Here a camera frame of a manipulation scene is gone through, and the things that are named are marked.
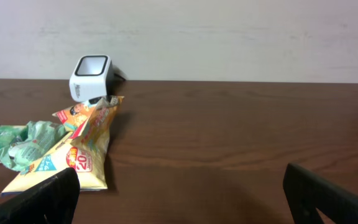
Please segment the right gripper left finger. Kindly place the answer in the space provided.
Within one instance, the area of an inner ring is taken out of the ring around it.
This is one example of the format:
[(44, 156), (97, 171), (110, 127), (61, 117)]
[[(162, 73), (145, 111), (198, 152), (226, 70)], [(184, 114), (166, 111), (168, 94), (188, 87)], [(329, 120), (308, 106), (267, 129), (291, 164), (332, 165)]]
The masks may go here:
[(0, 204), (0, 223), (71, 223), (80, 183), (66, 168)]

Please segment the cream snack bag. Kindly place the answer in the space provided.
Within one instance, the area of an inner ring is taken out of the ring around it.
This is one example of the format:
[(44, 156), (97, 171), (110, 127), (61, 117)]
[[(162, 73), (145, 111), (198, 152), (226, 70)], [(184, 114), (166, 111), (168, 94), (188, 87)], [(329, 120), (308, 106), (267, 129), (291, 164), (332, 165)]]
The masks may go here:
[(46, 154), (29, 164), (1, 192), (2, 196), (21, 193), (66, 169), (77, 173), (81, 191), (105, 190), (104, 162), (110, 140), (110, 126), (123, 96), (98, 101), (96, 109), (77, 130), (70, 131)]

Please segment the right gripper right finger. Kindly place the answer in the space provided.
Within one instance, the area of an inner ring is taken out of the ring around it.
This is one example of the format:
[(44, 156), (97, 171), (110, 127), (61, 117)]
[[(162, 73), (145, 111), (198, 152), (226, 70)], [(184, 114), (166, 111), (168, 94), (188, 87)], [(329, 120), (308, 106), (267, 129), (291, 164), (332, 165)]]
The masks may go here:
[(358, 223), (358, 196), (297, 164), (289, 163), (283, 190), (295, 223)]

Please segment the mint green pouch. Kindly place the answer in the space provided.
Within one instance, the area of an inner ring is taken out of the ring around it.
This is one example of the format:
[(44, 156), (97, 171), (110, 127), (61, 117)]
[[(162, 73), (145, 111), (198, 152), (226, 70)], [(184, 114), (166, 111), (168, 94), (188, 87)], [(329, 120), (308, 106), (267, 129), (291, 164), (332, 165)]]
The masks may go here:
[(46, 154), (67, 131), (62, 124), (51, 121), (29, 121), (3, 149), (0, 161), (10, 170), (21, 172)]

